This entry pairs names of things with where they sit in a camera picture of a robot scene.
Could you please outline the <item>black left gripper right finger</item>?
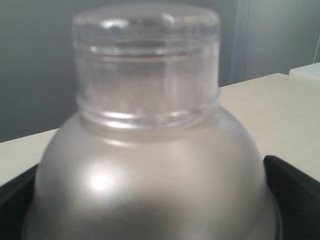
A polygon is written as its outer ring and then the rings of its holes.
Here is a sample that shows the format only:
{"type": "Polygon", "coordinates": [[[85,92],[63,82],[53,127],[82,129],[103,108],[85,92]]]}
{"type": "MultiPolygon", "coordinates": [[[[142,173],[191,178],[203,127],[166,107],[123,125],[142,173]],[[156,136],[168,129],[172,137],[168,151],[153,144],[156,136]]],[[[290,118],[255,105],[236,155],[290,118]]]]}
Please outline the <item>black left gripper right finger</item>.
{"type": "Polygon", "coordinates": [[[284,240],[320,240],[320,182],[274,155],[263,159],[284,240]]]}

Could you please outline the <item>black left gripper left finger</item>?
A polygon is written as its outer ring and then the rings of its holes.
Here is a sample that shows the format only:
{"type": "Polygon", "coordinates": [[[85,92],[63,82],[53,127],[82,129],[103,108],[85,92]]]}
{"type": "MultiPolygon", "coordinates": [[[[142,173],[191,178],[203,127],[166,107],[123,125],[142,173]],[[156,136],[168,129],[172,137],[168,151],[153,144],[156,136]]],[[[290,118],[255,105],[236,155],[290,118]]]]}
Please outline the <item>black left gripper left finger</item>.
{"type": "Polygon", "coordinates": [[[24,219],[34,195],[34,165],[0,187],[0,238],[20,240],[24,219]]]}

